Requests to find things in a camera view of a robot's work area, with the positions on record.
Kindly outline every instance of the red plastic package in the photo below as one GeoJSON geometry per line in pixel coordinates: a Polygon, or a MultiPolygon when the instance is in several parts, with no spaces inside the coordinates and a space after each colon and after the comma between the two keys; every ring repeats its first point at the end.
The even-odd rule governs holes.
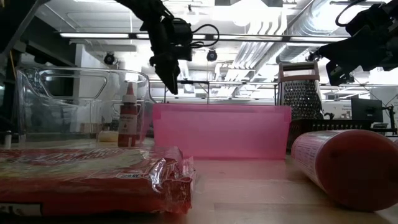
{"type": "Polygon", "coordinates": [[[187,213],[191,164],[176,147],[0,151],[0,212],[187,213]]]}

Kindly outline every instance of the security camera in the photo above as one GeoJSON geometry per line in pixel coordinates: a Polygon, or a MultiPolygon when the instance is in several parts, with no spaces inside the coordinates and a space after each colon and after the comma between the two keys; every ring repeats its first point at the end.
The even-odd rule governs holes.
{"type": "Polygon", "coordinates": [[[207,61],[209,61],[209,62],[214,62],[215,60],[217,60],[217,53],[216,53],[216,50],[211,49],[211,50],[209,50],[209,52],[207,53],[207,61]]]}
{"type": "Polygon", "coordinates": [[[106,53],[106,56],[104,58],[104,63],[107,65],[114,65],[116,63],[116,59],[114,57],[114,52],[106,53]]]}

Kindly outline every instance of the computer monitor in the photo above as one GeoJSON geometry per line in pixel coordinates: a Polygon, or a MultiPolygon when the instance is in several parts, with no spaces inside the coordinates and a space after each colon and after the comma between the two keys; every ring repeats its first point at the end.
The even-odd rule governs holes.
{"type": "Polygon", "coordinates": [[[383,105],[380,100],[351,99],[353,120],[383,122],[383,105]]]}

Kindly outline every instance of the label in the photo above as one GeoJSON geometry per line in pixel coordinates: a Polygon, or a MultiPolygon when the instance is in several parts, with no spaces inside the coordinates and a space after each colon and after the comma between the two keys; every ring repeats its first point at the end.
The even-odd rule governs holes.
{"type": "Polygon", "coordinates": [[[292,146],[292,157],[296,164],[323,190],[325,189],[318,179],[316,170],[317,156],[325,143],[338,133],[340,132],[318,131],[306,133],[298,137],[292,146]]]}
{"type": "Polygon", "coordinates": [[[137,134],[137,115],[121,114],[119,119],[119,134],[137,134]]]}
{"type": "Polygon", "coordinates": [[[42,205],[40,203],[0,203],[0,213],[18,216],[41,217],[42,205]]]}

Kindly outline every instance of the red sauce bottle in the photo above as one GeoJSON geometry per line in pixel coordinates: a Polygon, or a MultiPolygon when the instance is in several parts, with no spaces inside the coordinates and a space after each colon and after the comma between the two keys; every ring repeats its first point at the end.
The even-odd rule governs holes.
{"type": "Polygon", "coordinates": [[[132,83],[129,82],[127,93],[122,98],[119,119],[119,147],[134,147],[137,136],[137,98],[134,96],[132,83]]]}

